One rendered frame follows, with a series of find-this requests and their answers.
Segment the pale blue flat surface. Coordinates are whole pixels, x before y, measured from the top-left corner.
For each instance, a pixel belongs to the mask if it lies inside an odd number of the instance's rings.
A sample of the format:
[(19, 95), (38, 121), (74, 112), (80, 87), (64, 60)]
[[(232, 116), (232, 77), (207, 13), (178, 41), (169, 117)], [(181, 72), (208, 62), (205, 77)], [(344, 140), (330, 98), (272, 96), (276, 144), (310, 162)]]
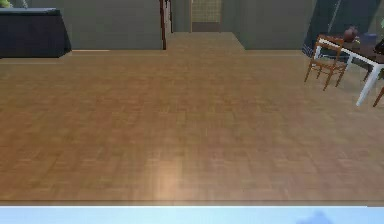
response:
[(384, 207), (0, 206), (0, 224), (384, 224)]

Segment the dark blue curtain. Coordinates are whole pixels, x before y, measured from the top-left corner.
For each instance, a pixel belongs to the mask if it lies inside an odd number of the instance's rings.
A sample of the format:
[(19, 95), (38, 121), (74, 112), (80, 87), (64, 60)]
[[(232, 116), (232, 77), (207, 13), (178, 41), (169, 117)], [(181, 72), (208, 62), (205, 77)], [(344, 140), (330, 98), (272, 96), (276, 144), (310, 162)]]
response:
[(311, 57), (320, 34), (337, 36), (354, 26), (366, 33), (383, 0), (317, 0), (303, 42), (302, 52)]

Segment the dark red round vase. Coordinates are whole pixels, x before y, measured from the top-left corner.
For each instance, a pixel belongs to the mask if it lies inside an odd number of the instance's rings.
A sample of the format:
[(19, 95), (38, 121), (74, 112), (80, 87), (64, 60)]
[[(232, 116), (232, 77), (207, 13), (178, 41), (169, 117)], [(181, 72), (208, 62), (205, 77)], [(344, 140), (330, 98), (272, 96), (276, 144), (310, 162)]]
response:
[(352, 42), (355, 39), (355, 37), (357, 36), (357, 34), (358, 34), (358, 30), (355, 26), (349, 27), (344, 32), (344, 36), (343, 36), (344, 41), (345, 42)]

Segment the dark red wooden door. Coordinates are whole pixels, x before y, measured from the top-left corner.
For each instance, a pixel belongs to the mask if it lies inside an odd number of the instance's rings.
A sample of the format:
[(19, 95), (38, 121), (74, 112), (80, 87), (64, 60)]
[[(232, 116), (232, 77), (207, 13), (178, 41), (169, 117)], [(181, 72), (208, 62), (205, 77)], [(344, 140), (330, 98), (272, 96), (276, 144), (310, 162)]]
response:
[(167, 39), (173, 32), (172, 0), (159, 0), (162, 49), (167, 49)]

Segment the brown wooden chair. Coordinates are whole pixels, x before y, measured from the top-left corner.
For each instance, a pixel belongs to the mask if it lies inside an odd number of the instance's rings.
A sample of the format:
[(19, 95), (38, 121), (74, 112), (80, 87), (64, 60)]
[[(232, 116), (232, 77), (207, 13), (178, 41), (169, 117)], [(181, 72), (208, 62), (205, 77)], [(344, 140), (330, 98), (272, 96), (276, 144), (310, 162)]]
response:
[(382, 98), (383, 95), (384, 95), (384, 87), (382, 87), (382, 89), (380, 90), (380, 93), (376, 97), (375, 102), (373, 104), (373, 107), (377, 106), (377, 104), (379, 103), (379, 101), (380, 101), (380, 99)]
[[(345, 62), (340, 61), (343, 44), (344, 40), (342, 38), (319, 35), (314, 45), (314, 53), (310, 59), (304, 81), (308, 80), (312, 70), (316, 70), (317, 77), (319, 77), (322, 73), (327, 75), (323, 90), (327, 89), (334, 74), (338, 74), (336, 85), (339, 85), (347, 67)], [(321, 57), (320, 52), (322, 49), (334, 52), (335, 57), (331, 59)]]

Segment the white framed dark table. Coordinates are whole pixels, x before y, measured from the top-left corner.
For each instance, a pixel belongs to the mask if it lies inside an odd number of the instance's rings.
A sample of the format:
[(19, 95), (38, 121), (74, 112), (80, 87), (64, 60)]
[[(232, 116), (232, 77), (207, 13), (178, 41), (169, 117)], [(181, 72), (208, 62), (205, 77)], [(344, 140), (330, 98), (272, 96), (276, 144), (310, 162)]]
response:
[(345, 41), (342, 47), (340, 61), (347, 64), (346, 70), (352, 64), (354, 58), (372, 66), (371, 71), (366, 75), (365, 85), (356, 102), (357, 106), (360, 106), (364, 101), (369, 91), (378, 80), (381, 70), (384, 69), (384, 55), (376, 53), (374, 48), (374, 46), (368, 45), (359, 45), (354, 47), (352, 43)]

